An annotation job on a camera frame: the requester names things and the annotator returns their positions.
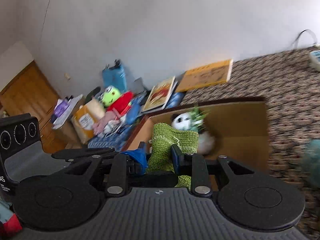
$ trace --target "green knitted fabric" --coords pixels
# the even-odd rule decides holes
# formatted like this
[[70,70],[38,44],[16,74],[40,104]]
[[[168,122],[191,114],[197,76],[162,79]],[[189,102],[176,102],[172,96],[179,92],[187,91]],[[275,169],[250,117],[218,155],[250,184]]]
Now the green knitted fabric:
[[[147,172],[174,171],[172,166],[170,147],[177,144],[182,153],[197,152],[198,133],[194,131],[179,131],[166,123],[157,123],[153,127],[152,154],[148,161]],[[190,189],[191,177],[179,176],[176,187]]]

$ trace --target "dial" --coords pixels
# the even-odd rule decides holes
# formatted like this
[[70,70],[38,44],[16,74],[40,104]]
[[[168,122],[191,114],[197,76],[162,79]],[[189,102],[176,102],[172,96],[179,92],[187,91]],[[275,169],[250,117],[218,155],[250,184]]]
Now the dial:
[[23,144],[26,141],[26,129],[22,124],[16,125],[13,132],[14,139],[17,144]]
[[37,129],[36,125],[33,122],[29,124],[28,132],[31,137],[34,137],[36,135]]
[[7,150],[11,145],[11,136],[8,131],[3,131],[0,135],[0,143],[3,149]]

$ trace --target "gray panel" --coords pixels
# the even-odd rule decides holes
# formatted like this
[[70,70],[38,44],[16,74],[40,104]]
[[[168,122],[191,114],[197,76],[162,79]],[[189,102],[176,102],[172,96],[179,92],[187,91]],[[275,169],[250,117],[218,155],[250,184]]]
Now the gray panel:
[[210,199],[186,188],[134,188],[107,200],[101,212],[82,226],[61,232],[25,228],[14,240],[297,240],[296,228],[277,233],[250,231],[224,218]]
[[22,181],[36,175],[50,175],[69,166],[65,160],[57,160],[42,150],[40,141],[24,148],[4,161],[10,179]]

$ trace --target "carpet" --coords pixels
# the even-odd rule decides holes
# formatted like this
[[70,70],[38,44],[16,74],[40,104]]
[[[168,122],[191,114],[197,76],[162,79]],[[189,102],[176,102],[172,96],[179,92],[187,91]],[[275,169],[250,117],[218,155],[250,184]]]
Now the carpet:
[[231,97],[263,96],[269,119],[270,174],[298,187],[306,208],[297,227],[320,237],[320,191],[306,182],[299,162],[306,144],[320,139],[320,73],[308,67],[308,53],[297,49],[237,61],[228,83],[186,93],[182,105]]

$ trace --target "logo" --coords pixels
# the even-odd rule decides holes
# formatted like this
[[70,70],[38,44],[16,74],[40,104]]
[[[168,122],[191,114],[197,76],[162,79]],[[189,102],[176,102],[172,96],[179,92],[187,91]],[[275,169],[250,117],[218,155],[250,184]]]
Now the logo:
[[164,191],[163,190],[158,190],[158,191],[155,191],[155,193],[158,194],[158,195],[161,195],[161,194],[164,193]]

